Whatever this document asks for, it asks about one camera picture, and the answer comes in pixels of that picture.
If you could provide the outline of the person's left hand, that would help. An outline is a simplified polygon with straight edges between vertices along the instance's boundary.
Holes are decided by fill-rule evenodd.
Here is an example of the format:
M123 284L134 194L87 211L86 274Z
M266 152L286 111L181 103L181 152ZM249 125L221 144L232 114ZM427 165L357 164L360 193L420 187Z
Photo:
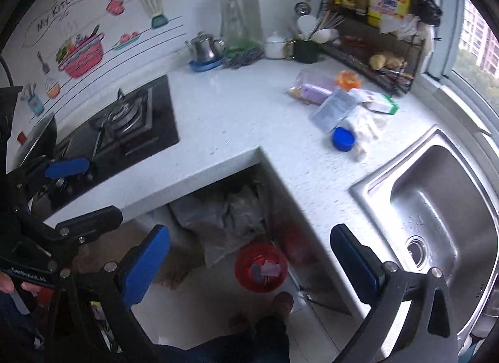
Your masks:
M25 291L29 291L31 293L39 293L41 291L41 287L36 286L32 283L22 283L21 288ZM11 294L15 290L15 286L11 277L9 277L4 272L0 272L0 290L6 294Z

